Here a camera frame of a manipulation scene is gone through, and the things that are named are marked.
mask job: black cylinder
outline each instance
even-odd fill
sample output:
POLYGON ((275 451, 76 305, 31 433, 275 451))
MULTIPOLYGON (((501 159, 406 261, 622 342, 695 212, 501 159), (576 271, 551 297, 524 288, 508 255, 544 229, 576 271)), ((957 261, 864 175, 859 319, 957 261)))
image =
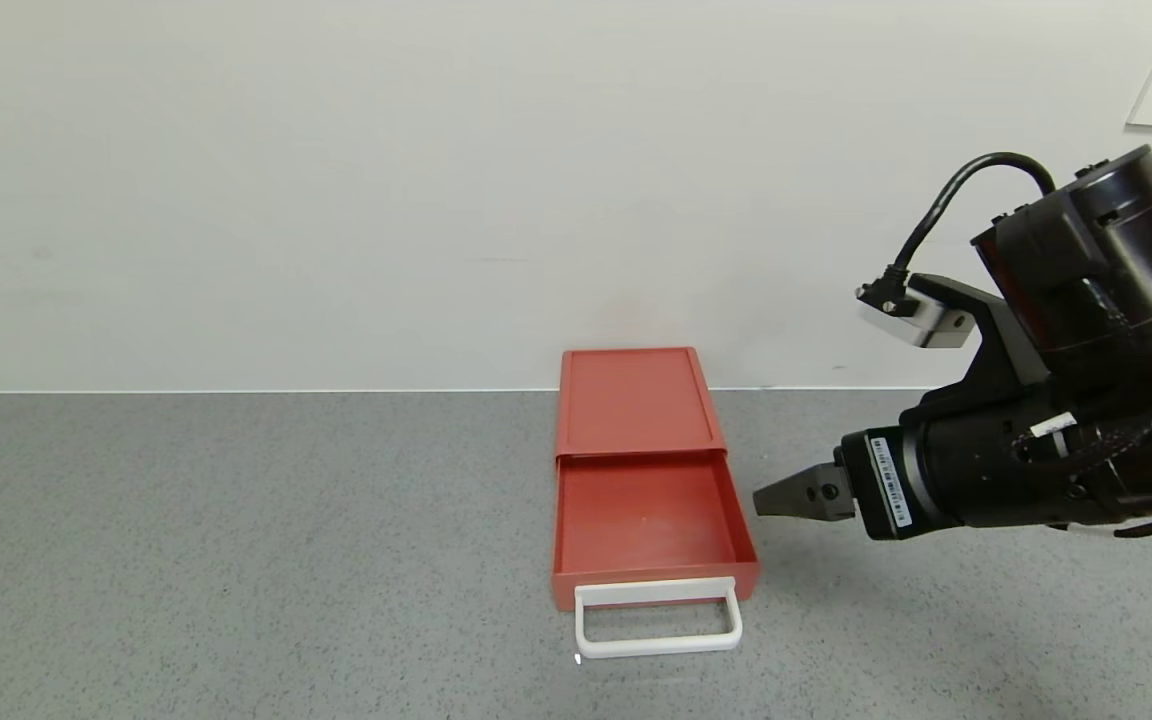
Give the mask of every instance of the black cylinder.
POLYGON ((1152 151, 998 220, 973 244, 1044 363, 1070 382, 1152 366, 1152 151))

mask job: black cable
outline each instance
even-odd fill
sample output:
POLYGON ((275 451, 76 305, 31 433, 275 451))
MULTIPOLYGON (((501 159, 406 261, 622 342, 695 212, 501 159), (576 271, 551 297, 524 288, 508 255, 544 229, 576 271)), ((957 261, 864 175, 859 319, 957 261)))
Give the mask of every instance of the black cable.
POLYGON ((1029 156, 1021 156, 1020 152, 990 152, 987 156, 979 156, 979 158, 958 168, 958 172, 954 173, 954 176, 950 177, 950 182, 945 183, 940 195, 935 197, 931 209, 927 210, 927 214, 923 215, 918 225, 915 225, 909 240, 901 247, 900 252, 896 255, 896 260, 888 266, 888 270, 908 272, 909 262, 914 259, 914 251, 918 250, 918 245, 922 245, 923 240, 927 237, 927 233, 932 232, 933 227, 937 227, 937 220, 941 219, 945 210, 950 206, 950 200, 954 200, 954 196, 963 188, 968 179, 984 168, 992 168, 995 165, 1007 165, 1007 167, 1029 173, 1029 176, 1038 183, 1038 190, 1041 190, 1043 195, 1056 191, 1056 183, 1052 182, 1052 176, 1047 172, 1047 168, 1043 168, 1043 165, 1038 164, 1038 160, 1029 158, 1029 156))
POLYGON ((1102 433, 1098 441, 1082 448, 1082 450, 1052 460, 1021 460, 1021 455, 1023 455, 1021 450, 1023 450, 1024 445, 1033 439, 1033 434, 1026 431, 1011 441, 1009 456, 1011 461, 1020 462, 1029 471, 1051 475, 1081 475, 1123 455, 1124 452, 1139 446, 1150 437, 1152 437, 1152 409, 1145 414, 1135 415, 1126 423, 1108 430, 1108 432, 1102 433))
MULTIPOLYGON (((1047 528, 1051 528, 1053 530, 1068 530, 1069 529, 1069 523, 1060 523, 1060 524, 1056 524, 1056 525, 1047 525, 1047 528)), ((1149 537, 1152 537, 1152 520, 1149 521, 1149 523, 1144 523, 1144 524, 1139 524, 1139 525, 1134 525, 1134 526, 1130 526, 1130 528, 1120 528, 1117 530, 1114 530, 1114 537, 1116 537, 1116 538, 1124 538, 1124 539, 1135 539, 1135 538, 1149 538, 1149 537)))

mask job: red box lid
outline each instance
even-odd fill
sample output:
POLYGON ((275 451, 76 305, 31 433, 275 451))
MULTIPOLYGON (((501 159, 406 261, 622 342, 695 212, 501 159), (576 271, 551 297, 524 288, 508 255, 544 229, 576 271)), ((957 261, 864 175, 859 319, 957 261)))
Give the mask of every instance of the red box lid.
POLYGON ((727 450, 691 347, 563 354, 558 455, 727 450))

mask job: white wall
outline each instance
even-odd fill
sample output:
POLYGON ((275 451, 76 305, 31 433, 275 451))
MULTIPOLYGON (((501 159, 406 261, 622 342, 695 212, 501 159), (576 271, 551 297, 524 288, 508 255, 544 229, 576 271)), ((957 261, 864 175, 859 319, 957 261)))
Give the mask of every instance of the white wall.
POLYGON ((948 382, 852 288, 972 156, 1152 142, 1151 63, 1143 0, 0 0, 0 389, 948 382))

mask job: white handle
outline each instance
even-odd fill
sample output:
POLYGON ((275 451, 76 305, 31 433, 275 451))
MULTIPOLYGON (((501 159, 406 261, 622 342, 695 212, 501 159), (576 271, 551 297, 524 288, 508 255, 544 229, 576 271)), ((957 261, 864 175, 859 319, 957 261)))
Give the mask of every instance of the white handle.
POLYGON ((736 578, 649 579, 643 583, 612 583, 576 586, 576 647, 584 657, 670 655, 675 652, 732 650, 740 644, 745 626, 736 605, 736 578), (670 602, 727 598, 728 632, 687 635, 681 638, 593 642, 585 637, 585 606, 628 605, 629 602, 670 602))

